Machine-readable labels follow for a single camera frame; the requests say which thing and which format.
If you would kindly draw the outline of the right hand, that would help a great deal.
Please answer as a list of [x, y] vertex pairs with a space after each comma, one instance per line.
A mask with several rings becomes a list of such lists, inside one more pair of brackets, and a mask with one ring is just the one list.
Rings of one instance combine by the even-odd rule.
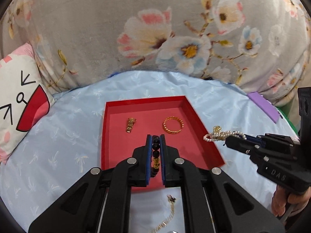
[[291, 216], [299, 214], [310, 200], [310, 187], [302, 194], [288, 194], [287, 190], [277, 185], [273, 194], [271, 209], [274, 216], [283, 216], [286, 211], [286, 205], [294, 205]]

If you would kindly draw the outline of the small gold link charm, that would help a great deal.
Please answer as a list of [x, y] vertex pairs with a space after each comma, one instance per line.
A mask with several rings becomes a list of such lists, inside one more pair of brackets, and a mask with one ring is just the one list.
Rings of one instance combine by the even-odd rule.
[[136, 123], [136, 119], [135, 118], [133, 118], [133, 117], [128, 118], [128, 120], [127, 120], [127, 127], [126, 127], [126, 132], [127, 133], [131, 133], [135, 123]]

